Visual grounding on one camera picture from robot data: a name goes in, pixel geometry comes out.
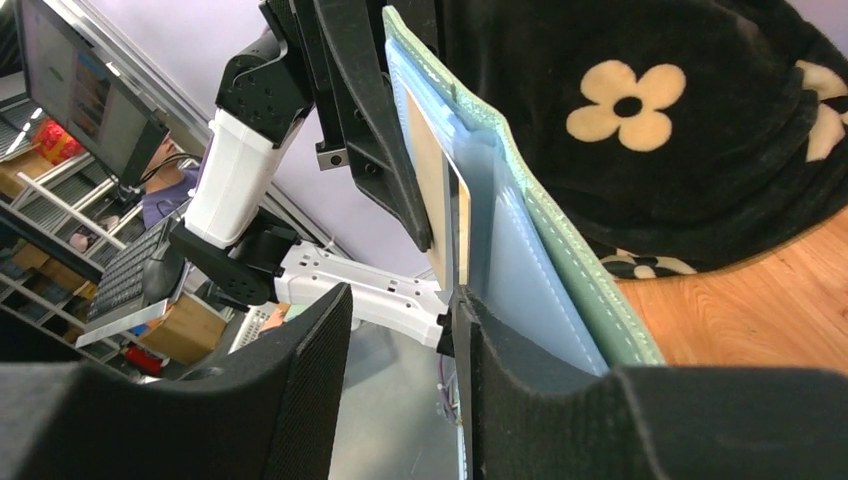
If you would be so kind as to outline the metal shelving rack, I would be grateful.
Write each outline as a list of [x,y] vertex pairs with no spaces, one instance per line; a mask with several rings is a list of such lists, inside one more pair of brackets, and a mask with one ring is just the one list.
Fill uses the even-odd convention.
[[102,271],[144,231],[141,205],[89,155],[54,165],[32,140],[46,114],[1,103],[1,313],[64,344],[82,333]]

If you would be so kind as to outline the black computer mouse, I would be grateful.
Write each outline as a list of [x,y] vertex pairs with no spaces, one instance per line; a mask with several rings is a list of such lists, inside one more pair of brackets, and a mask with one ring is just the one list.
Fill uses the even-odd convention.
[[185,266],[184,256],[169,242],[159,246],[144,263],[144,305],[170,299],[183,279]]

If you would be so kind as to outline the computer monitor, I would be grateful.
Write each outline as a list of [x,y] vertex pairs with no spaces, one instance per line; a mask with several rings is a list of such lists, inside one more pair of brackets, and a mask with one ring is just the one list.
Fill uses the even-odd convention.
[[139,185],[166,124],[46,2],[12,9],[29,98],[122,185]]

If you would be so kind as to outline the black floral blanket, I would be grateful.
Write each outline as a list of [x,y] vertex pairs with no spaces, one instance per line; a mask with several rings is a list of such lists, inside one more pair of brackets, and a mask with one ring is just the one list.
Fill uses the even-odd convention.
[[620,279],[714,271],[847,204],[847,57],[786,1],[446,1],[451,72]]

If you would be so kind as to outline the white perforated basket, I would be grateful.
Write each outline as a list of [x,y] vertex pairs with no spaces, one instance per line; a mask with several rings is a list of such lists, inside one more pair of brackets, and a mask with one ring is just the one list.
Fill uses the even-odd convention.
[[232,354],[236,350],[254,341],[259,336],[263,325],[270,319],[276,309],[277,305],[274,303],[266,303],[261,306],[251,307],[245,315],[241,326],[230,345],[228,353]]

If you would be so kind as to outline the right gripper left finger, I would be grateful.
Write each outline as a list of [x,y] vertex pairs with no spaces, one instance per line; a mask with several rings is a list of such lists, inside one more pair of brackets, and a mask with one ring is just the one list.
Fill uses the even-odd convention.
[[353,310],[340,283],[177,380],[85,363],[1,368],[5,479],[325,479]]

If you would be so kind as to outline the black keyboard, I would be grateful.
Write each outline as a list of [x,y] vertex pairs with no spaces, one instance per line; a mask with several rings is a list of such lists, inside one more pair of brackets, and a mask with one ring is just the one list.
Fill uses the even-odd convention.
[[166,242],[173,223],[173,218],[163,219],[112,258],[90,305],[89,322],[143,295],[145,265]]

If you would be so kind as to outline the gold striped credit card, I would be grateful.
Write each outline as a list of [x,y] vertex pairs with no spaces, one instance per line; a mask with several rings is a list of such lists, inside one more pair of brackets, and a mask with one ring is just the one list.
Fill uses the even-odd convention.
[[441,289],[450,294],[469,280],[471,195],[421,103],[411,90],[405,96],[411,158],[433,235],[426,255]]

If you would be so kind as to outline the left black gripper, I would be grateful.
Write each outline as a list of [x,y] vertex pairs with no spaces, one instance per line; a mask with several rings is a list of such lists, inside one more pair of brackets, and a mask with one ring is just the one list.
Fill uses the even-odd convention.
[[385,1],[263,1],[285,40],[286,65],[306,86],[324,141],[320,156],[345,157],[357,188],[394,216],[419,251],[432,230],[400,128],[382,42]]

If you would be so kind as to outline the mint green card holder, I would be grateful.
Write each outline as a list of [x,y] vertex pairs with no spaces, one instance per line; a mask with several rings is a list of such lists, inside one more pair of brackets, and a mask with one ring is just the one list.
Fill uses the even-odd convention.
[[404,143],[431,141],[470,190],[470,287],[498,319],[551,355],[601,376],[664,357],[612,276],[518,151],[505,117],[382,11]]

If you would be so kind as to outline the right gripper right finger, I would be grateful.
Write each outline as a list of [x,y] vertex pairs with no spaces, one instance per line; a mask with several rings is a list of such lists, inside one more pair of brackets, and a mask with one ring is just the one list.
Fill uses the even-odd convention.
[[595,376],[452,305],[471,479],[843,479],[847,378],[805,368],[617,367]]

